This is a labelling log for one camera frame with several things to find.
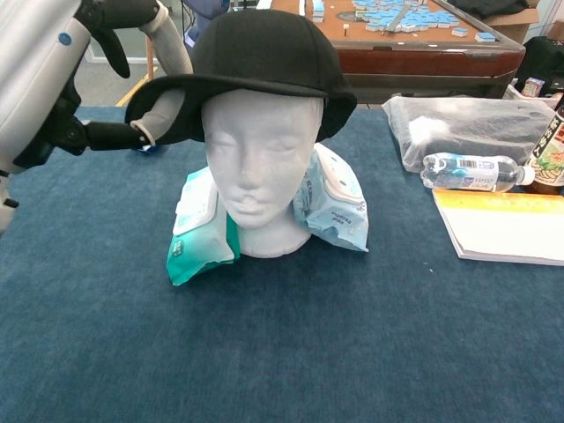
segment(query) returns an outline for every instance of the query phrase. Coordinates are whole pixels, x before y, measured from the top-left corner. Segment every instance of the cardboard box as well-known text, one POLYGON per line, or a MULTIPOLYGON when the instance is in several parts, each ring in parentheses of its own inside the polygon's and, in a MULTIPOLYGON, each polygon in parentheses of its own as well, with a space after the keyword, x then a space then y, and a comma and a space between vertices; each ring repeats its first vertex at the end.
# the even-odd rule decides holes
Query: cardboard box
POLYGON ((564 20, 559 19, 554 22, 547 36, 551 40, 564 41, 564 20))
POLYGON ((538 23, 538 21, 538 11, 532 8, 514 15, 492 16, 484 19, 486 25, 518 43, 523 43, 527 31, 529 31, 529 26, 538 23))

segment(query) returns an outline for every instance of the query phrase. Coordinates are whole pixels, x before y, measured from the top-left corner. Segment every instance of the bottle cap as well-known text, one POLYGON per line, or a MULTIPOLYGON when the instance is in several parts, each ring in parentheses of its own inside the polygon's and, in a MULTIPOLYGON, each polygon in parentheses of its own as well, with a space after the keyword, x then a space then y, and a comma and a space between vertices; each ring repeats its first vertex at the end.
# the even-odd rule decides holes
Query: bottle cap
POLYGON ((518 185, 531 185, 535 181, 535 169, 530 166, 523 166, 523 180, 518 183, 518 185))

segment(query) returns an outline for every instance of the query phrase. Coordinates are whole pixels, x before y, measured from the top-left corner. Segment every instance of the mannequin nose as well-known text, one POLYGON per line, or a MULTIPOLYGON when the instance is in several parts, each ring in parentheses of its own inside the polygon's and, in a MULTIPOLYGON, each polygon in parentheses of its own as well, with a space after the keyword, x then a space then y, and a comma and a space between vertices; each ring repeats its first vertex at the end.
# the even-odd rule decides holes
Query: mannequin nose
POLYGON ((241 157, 241 173, 239 184, 243 189, 258 188, 260 177, 260 163, 258 163, 256 154, 249 150, 243 153, 241 157))

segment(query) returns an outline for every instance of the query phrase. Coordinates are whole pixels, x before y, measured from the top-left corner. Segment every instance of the hat brim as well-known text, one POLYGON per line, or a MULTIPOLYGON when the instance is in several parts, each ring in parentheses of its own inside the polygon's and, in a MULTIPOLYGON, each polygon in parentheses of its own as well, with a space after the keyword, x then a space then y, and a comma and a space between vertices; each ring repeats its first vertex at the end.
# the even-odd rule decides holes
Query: hat brim
POLYGON ((214 75, 178 75, 157 78, 141 87, 127 107, 125 122, 130 123, 140 119, 152 109, 163 92, 178 88, 184 90, 185 100, 172 127, 163 137, 164 144, 172 144, 188 138, 204 141, 202 105, 211 97, 233 90, 247 89, 293 97, 325 99, 317 141, 334 136, 345 125, 357 103, 354 94, 346 90, 326 93, 306 86, 265 82, 257 79, 214 75))

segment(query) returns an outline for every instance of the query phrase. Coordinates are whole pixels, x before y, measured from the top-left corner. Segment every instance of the bottle label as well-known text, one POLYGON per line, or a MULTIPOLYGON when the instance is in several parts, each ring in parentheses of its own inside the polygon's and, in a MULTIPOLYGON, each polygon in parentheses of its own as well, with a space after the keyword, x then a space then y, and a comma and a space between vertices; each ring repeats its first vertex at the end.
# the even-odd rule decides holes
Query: bottle label
POLYGON ((496 160, 458 155, 454 155, 453 159, 456 160, 457 170, 453 174, 444 175, 448 180, 441 178, 439 185, 478 191, 491 191, 495 187, 500 170, 496 160))
POLYGON ((560 187, 564 185, 564 120, 555 115, 533 149, 527 166, 535 169, 535 181, 560 187))

